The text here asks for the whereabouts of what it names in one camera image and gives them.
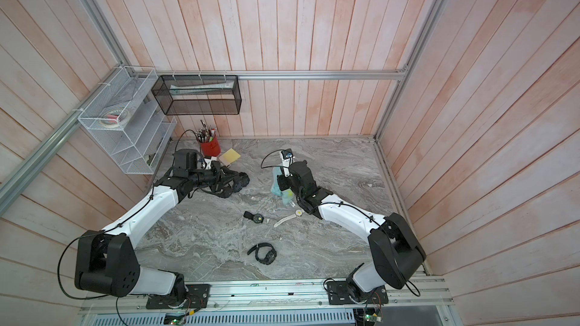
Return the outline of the aluminium wall frame rail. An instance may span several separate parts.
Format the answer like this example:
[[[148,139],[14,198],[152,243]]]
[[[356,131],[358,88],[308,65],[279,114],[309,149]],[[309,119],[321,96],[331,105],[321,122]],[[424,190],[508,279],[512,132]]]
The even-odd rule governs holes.
[[[112,67],[110,72],[98,83],[83,101],[74,107],[63,122],[58,125],[51,134],[36,147],[18,167],[9,175],[9,179],[1,185],[1,214],[16,202],[24,190],[41,174],[45,166],[56,156],[57,152],[80,127],[80,115],[85,108],[93,101],[101,91],[110,84],[113,78],[122,68],[126,67],[127,57],[121,50],[119,41],[113,35],[110,24],[104,19],[101,9],[95,0],[80,0],[85,8],[89,10],[89,16],[96,23],[96,27],[104,36],[107,44],[113,49],[113,54],[120,57],[120,63]],[[433,0],[425,22],[422,24],[419,37],[414,42],[409,60],[403,69],[383,69],[383,70],[255,70],[255,71],[206,71],[206,75],[235,75],[239,80],[246,81],[321,81],[321,80],[397,80],[402,85],[411,76],[415,69],[416,62],[421,56],[421,51],[427,43],[430,31],[436,25],[446,0]]]

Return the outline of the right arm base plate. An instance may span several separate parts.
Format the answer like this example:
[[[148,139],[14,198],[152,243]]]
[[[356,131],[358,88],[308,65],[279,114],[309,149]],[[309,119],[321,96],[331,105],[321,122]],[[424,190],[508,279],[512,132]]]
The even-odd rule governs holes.
[[[375,288],[373,291],[361,291],[353,282],[325,279],[323,288],[327,293],[331,305],[347,304],[375,304],[384,306],[389,303],[388,295],[384,287]]]

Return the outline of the yellow sticky note pad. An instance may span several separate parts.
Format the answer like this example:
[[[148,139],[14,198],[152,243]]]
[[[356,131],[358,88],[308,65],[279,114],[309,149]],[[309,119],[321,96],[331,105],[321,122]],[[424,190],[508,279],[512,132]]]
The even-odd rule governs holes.
[[[237,161],[240,157],[241,157],[241,155],[237,151],[230,148],[224,154],[220,155],[219,160],[223,165],[230,166],[235,161]]]

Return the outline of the black mesh wall basket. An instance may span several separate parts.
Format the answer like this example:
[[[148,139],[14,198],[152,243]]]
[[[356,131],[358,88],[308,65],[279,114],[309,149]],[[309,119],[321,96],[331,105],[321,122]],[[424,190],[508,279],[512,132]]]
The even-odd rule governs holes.
[[[152,93],[168,116],[237,115],[243,102],[235,75],[161,75]]]

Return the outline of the red pen holder cup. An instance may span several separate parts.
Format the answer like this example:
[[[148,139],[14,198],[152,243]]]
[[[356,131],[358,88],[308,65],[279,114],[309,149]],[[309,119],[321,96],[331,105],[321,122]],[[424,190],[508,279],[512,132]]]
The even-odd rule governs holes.
[[[210,137],[207,142],[199,143],[200,152],[205,157],[219,157],[221,147],[217,137]]]

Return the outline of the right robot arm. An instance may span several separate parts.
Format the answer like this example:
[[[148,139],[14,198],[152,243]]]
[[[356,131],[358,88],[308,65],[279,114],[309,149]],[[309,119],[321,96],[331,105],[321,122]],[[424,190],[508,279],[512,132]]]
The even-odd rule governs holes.
[[[281,190],[291,190],[298,206],[309,215],[335,223],[366,241],[372,262],[358,266],[345,281],[356,302],[377,288],[406,287],[427,256],[405,218],[388,216],[352,205],[330,190],[317,185],[306,161],[282,160],[277,182]]]

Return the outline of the tape roll on shelf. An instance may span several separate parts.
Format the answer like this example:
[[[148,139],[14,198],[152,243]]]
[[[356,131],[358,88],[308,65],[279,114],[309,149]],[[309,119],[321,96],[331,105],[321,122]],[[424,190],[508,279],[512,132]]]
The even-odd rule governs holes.
[[[102,128],[119,128],[123,127],[130,118],[130,112],[123,109],[115,109],[107,112],[98,123]]]

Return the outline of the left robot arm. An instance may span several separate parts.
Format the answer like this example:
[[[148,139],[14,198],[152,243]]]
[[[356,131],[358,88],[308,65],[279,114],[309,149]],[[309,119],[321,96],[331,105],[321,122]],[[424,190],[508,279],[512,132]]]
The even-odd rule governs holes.
[[[206,159],[198,150],[179,149],[172,167],[137,205],[102,230],[87,231],[79,238],[75,287],[112,297],[149,295],[183,303],[184,276],[143,267],[135,246],[163,215],[196,191],[226,199],[248,185],[247,174]]]

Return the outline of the aluminium front rail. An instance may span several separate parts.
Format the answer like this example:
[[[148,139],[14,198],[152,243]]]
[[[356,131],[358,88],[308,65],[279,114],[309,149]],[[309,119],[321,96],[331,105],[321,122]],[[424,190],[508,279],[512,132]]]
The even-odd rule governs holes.
[[[454,300],[442,277],[417,273],[411,282],[411,286],[401,290],[385,285],[361,301],[345,296],[337,305],[329,301],[330,282],[325,279],[210,282],[203,309],[206,312],[220,312],[377,306],[385,311],[395,306],[453,305]]]

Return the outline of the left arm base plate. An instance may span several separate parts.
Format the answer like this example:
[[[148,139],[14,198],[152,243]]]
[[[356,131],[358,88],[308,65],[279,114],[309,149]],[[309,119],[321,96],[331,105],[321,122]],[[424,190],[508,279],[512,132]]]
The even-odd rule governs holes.
[[[207,307],[210,284],[186,284],[169,295],[149,296],[146,309],[203,309]]]

